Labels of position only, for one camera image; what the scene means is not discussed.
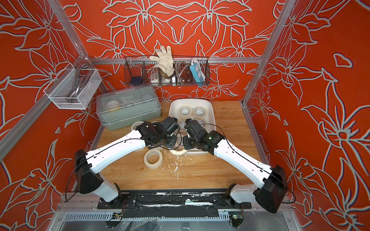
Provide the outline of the beige tape roll four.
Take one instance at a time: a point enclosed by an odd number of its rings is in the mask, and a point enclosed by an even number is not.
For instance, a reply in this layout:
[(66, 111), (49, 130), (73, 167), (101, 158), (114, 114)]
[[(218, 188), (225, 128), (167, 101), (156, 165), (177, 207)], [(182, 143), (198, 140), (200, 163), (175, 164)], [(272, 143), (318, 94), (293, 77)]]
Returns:
[(179, 120), (178, 121), (178, 125), (180, 127), (181, 130), (185, 130), (185, 125), (186, 125), (186, 121), (185, 120)]

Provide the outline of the beige tape roll nine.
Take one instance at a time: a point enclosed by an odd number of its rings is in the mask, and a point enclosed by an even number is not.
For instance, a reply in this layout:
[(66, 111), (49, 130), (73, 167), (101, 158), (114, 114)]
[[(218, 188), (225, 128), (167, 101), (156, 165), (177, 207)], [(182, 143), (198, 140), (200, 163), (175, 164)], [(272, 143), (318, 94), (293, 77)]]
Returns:
[(144, 156), (144, 164), (150, 169), (156, 169), (163, 163), (163, 155), (159, 150), (149, 150)]

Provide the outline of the beige tape roll three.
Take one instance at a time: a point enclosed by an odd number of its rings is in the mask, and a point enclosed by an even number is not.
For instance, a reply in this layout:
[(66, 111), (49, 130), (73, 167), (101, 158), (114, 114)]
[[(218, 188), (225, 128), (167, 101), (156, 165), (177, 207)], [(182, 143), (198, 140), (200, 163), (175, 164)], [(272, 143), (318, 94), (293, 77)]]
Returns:
[(180, 137), (177, 138), (174, 149), (170, 150), (170, 152), (176, 156), (182, 156), (187, 152), (187, 150), (184, 148), (183, 141)]

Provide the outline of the beige tape roll ten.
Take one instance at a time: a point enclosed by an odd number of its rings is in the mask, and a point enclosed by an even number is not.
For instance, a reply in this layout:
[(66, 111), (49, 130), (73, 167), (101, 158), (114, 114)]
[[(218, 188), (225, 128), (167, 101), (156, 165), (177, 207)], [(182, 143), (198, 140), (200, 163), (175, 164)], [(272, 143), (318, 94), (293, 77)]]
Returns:
[(201, 119), (201, 118), (197, 118), (196, 121), (201, 125), (202, 128), (204, 128), (206, 126), (206, 121)]

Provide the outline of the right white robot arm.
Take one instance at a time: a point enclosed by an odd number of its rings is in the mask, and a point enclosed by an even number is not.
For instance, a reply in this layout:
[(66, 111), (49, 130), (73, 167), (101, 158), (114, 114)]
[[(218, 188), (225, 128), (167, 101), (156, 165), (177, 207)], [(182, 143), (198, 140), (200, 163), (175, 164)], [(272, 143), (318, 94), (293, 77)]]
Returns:
[(254, 183), (252, 194), (256, 203), (270, 213), (277, 213), (288, 191), (286, 172), (281, 166), (271, 167), (257, 161), (216, 131), (202, 138), (186, 136), (183, 144), (186, 150), (197, 148), (231, 164)]

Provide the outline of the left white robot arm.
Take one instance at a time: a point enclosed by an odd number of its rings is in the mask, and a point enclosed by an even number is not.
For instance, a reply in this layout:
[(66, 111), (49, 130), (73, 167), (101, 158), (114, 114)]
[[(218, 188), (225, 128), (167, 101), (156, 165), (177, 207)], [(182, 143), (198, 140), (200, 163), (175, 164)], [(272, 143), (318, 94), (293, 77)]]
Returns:
[(75, 174), (78, 192), (81, 194), (93, 193), (107, 203), (122, 200), (122, 193), (118, 185), (106, 180), (101, 171), (122, 157), (148, 146), (162, 146), (164, 149), (173, 149), (177, 136), (173, 132), (150, 132), (144, 134), (143, 129), (136, 129), (124, 137), (89, 152), (79, 150), (75, 153)]

